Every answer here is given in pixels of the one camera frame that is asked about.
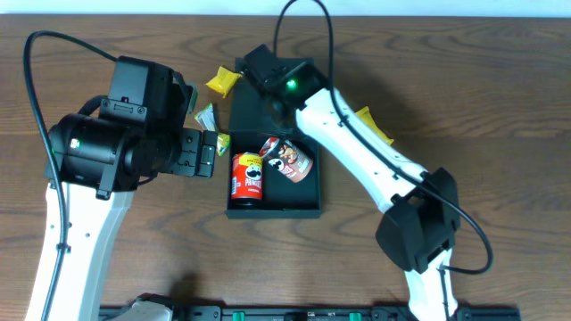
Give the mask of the small yellow snack packet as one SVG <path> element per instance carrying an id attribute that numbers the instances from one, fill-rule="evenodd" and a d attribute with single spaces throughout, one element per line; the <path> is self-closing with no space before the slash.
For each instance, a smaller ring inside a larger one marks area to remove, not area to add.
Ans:
<path id="1" fill-rule="evenodd" d="M 240 72 L 219 66 L 216 75 L 206 83 L 206 86 L 214 92 L 221 94 L 223 98 L 226 98 L 237 81 L 242 77 L 243 74 Z"/>

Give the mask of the long yellow snack packet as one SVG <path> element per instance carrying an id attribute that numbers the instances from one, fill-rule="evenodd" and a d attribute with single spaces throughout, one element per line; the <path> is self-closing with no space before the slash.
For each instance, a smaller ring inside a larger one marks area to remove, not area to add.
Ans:
<path id="1" fill-rule="evenodd" d="M 392 145 L 393 144 L 393 139 L 388 137 L 385 132 L 383 132 L 376 124 L 376 122 L 374 121 L 369 107 L 365 106 L 362 109 L 360 109 L 359 111 L 356 111 L 355 114 L 357 115 L 357 117 L 362 120 L 371 130 L 373 130 L 385 143 L 387 143 L 388 145 Z"/>

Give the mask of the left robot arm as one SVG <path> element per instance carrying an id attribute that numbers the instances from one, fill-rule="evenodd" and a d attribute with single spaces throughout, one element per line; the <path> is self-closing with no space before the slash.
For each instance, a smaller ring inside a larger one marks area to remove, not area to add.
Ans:
<path id="1" fill-rule="evenodd" d="M 172 140 L 134 137 L 126 119 L 92 118 L 112 101 L 100 95 L 51 132 L 46 175 L 46 234 L 26 318 L 93 320 L 98 316 L 115 238 L 134 192 L 166 173 L 210 177 L 216 135 L 181 128 Z"/>

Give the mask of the dark Pringles can red lid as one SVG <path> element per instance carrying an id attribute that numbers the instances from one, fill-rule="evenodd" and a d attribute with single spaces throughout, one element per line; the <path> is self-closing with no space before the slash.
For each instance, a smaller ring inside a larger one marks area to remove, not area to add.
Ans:
<path id="1" fill-rule="evenodd" d="M 261 147 L 259 155 L 294 183 L 306 178 L 313 165 L 313 159 L 292 142 L 277 137 L 270 137 Z"/>

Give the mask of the black gift box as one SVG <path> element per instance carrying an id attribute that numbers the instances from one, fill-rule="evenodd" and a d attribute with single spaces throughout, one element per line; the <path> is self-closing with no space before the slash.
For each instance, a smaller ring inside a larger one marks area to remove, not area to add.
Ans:
<path id="1" fill-rule="evenodd" d="M 260 151 L 272 136 L 284 137 L 308 155 L 314 164 L 309 175 L 295 183 L 281 174 L 280 164 L 264 163 L 262 172 L 262 199 L 250 205 L 241 205 L 231 198 L 227 201 L 227 216 L 230 219 L 263 218 L 320 218 L 321 183 L 319 144 L 310 137 L 288 132 L 277 127 L 269 108 L 258 92 L 244 79 L 233 89 L 233 102 L 228 126 L 230 134 L 229 155 Z"/>

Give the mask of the green yellow snack packet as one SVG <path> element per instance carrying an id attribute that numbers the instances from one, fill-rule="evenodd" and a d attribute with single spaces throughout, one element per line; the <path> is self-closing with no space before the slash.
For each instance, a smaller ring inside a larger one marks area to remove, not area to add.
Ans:
<path id="1" fill-rule="evenodd" d="M 194 115 L 194 119 L 204 130 L 213 131 L 217 134 L 217 154 L 223 156 L 230 146 L 230 135 L 219 131 L 215 117 L 214 105 L 209 103 L 205 108 Z"/>

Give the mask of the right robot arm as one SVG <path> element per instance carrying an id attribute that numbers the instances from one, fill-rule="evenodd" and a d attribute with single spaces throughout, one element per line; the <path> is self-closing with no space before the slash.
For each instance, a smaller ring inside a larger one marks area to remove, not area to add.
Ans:
<path id="1" fill-rule="evenodd" d="M 383 141 L 313 64 L 279 63 L 262 79 L 282 117 L 325 147 L 364 186 L 383 217 L 376 239 L 405 273 L 409 309 L 418 320 L 446 320 L 458 307 L 451 255 L 460 226 L 454 178 L 426 171 Z"/>

